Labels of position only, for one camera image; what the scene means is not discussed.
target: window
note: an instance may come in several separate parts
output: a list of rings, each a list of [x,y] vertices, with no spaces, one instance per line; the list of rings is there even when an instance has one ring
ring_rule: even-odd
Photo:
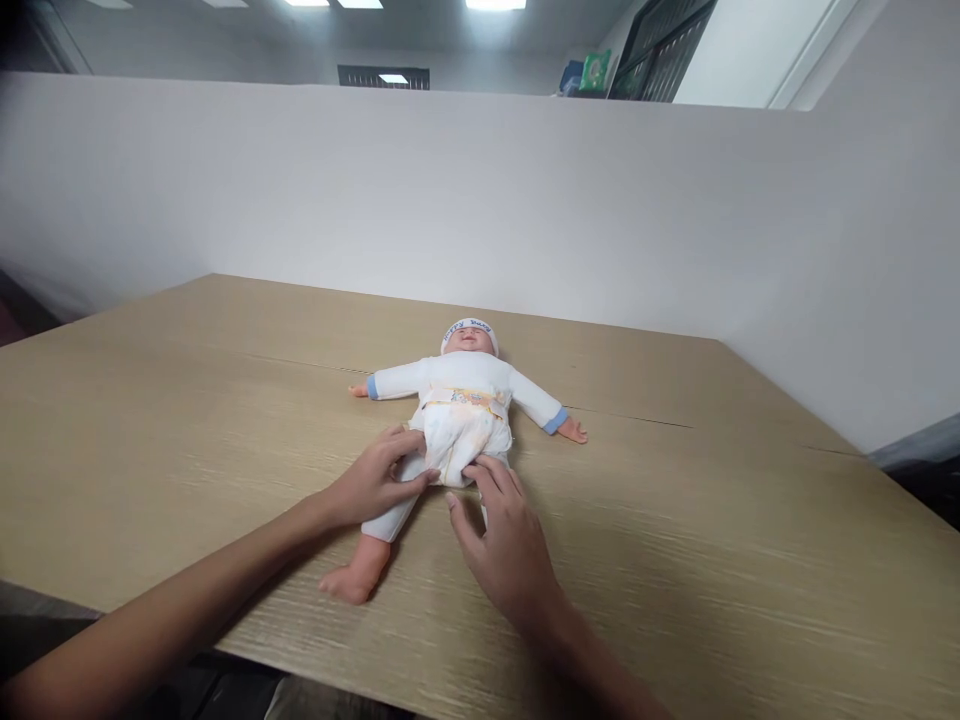
[[[342,87],[379,87],[392,90],[429,90],[430,70],[426,68],[337,65]],[[402,76],[406,82],[388,82],[382,76]]]
[[[651,0],[633,20],[610,98],[673,102],[717,0]]]

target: diaper waistband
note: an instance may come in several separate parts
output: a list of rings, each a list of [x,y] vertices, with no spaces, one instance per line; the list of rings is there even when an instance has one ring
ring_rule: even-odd
[[[470,388],[434,388],[424,400],[423,407],[427,405],[454,405],[464,407],[474,407],[479,411],[486,411],[498,420],[507,422],[507,409],[503,402],[490,393],[480,390],[471,390]]]

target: doll head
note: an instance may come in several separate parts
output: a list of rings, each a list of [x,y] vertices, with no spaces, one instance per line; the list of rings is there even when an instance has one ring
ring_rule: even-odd
[[[455,322],[440,344],[440,354],[448,352],[485,352],[499,356],[500,346],[493,328],[482,320],[465,318]]]

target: wooden table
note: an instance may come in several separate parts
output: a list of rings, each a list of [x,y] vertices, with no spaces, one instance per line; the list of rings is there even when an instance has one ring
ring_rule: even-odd
[[[0,350],[0,574],[117,607],[332,482],[414,407],[346,386],[473,314],[589,429],[518,415],[514,466],[561,582],[680,717],[960,717],[960,536],[713,340],[208,276]],[[579,707],[441,493],[361,608],[316,591],[354,540],[220,647],[428,716]]]

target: baby doll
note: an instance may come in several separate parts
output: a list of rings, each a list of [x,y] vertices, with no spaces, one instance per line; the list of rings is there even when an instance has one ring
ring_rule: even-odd
[[[392,400],[419,393],[410,427],[422,430],[426,457],[408,455],[397,467],[397,479],[409,482],[427,468],[440,471],[440,485],[464,487],[461,471],[479,455],[506,464],[513,435],[507,411],[516,400],[545,432],[587,442],[580,423],[545,391],[498,359],[500,348],[493,328],[467,318],[455,323],[440,345],[440,357],[380,370],[366,385],[355,385],[355,397]],[[320,581],[320,589],[354,605],[367,601],[390,559],[390,545],[413,509],[404,502],[361,527],[360,542],[349,565]]]

